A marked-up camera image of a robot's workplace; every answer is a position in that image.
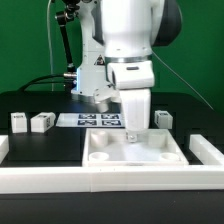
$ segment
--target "green backdrop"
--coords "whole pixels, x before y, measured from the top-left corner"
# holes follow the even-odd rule
[[[224,1],[177,0],[183,15],[182,32],[168,47],[154,51],[217,110],[224,113]],[[33,78],[50,74],[47,42],[48,0],[1,0],[0,6],[0,92],[17,90]],[[66,70],[59,27],[54,20],[63,4],[51,6],[54,73]],[[81,63],[81,31],[76,19],[68,24],[76,66]],[[156,92],[194,95],[179,79],[153,58]],[[48,89],[51,86],[35,86]]]

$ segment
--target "black table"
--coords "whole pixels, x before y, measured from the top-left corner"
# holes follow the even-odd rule
[[[94,105],[75,102],[63,92],[6,92],[0,94],[0,105],[0,134],[9,134],[12,138],[11,112],[97,113]],[[224,117],[193,97],[153,93],[150,128],[156,128],[153,122],[155,110],[166,110],[173,116],[171,134],[191,164],[198,164],[198,161],[188,149],[190,134],[202,134],[220,151],[224,151]],[[112,104],[110,112],[118,112],[118,107]],[[48,132],[48,138],[53,139],[58,134],[63,138],[59,132],[57,128],[52,129]],[[46,160],[43,159],[44,154],[43,157],[35,154],[35,161],[29,155],[23,160],[26,153],[12,148],[1,167],[80,166],[85,129],[71,128],[65,132],[66,136],[75,132],[72,136],[79,140],[76,141],[75,155],[64,155],[66,158],[60,161],[57,156],[51,157],[49,151]],[[7,224],[223,223],[223,210],[223,190],[0,195],[0,222]]]

